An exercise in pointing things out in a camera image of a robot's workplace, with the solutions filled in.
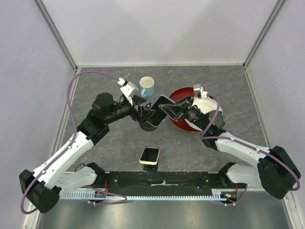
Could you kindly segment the black round-base phone holder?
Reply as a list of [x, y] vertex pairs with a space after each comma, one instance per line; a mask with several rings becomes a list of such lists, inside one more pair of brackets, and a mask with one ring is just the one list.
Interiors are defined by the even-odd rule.
[[138, 107], [138, 112], [139, 112], [139, 124], [140, 124], [140, 127], [141, 129], [143, 129], [144, 131], [148, 131], [148, 132], [151, 132], [151, 131], [154, 131], [156, 130], [157, 128], [152, 126], [151, 124], [149, 124], [147, 122], [148, 118], [146, 117], [146, 115], [149, 113], [149, 110], [151, 110], [152, 108], [152, 103], [148, 103], [146, 105], [139, 105]]

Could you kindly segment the dark phone with grey case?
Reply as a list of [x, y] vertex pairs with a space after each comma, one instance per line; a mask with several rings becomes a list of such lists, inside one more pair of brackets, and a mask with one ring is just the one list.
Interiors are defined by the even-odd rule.
[[155, 110], [157, 113], [150, 117], [146, 122], [153, 127], [158, 127], [167, 117], [167, 114], [161, 108], [159, 108], [159, 105], [174, 103], [174, 100], [164, 94], [161, 94], [156, 100], [156, 102], [152, 105], [152, 109]]

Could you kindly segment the phone with beige case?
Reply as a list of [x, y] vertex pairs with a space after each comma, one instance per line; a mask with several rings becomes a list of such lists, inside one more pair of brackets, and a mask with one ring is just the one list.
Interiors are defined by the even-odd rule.
[[139, 163], [144, 165], [157, 165], [159, 160], [160, 149], [157, 147], [145, 147], [140, 159]]

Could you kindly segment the black folding phone stand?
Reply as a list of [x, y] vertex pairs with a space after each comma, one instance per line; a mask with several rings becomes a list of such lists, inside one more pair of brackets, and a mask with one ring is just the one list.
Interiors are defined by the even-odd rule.
[[158, 169], [158, 164], [157, 165], [143, 165], [144, 171], [149, 171], [149, 172], [156, 172]]

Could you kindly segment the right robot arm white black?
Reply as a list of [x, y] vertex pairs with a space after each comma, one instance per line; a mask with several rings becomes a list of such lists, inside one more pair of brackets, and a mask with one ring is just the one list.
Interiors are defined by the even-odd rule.
[[186, 96], [173, 104], [158, 106], [176, 122], [182, 119], [198, 128], [206, 147], [231, 154], [247, 166], [232, 164], [218, 176], [222, 187], [244, 183], [262, 187], [268, 194], [283, 199], [289, 191], [301, 187], [301, 174], [286, 151], [275, 146], [262, 147], [242, 140], [223, 129], [224, 118], [219, 99], [211, 94]]

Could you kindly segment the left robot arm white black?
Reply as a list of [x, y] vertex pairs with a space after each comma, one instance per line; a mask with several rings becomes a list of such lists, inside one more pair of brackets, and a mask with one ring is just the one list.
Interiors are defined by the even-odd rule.
[[96, 163], [89, 163], [78, 172], [64, 172], [86, 151], [93, 148], [109, 132], [109, 124], [127, 116], [143, 125], [157, 114], [157, 108], [143, 105], [146, 99], [122, 95], [116, 102], [110, 93], [96, 96], [92, 108], [79, 126], [74, 126], [71, 138], [46, 162], [33, 171], [23, 170], [19, 175], [22, 191], [20, 209], [29, 200], [36, 210], [46, 213], [66, 194], [81, 187], [101, 187], [105, 171]]

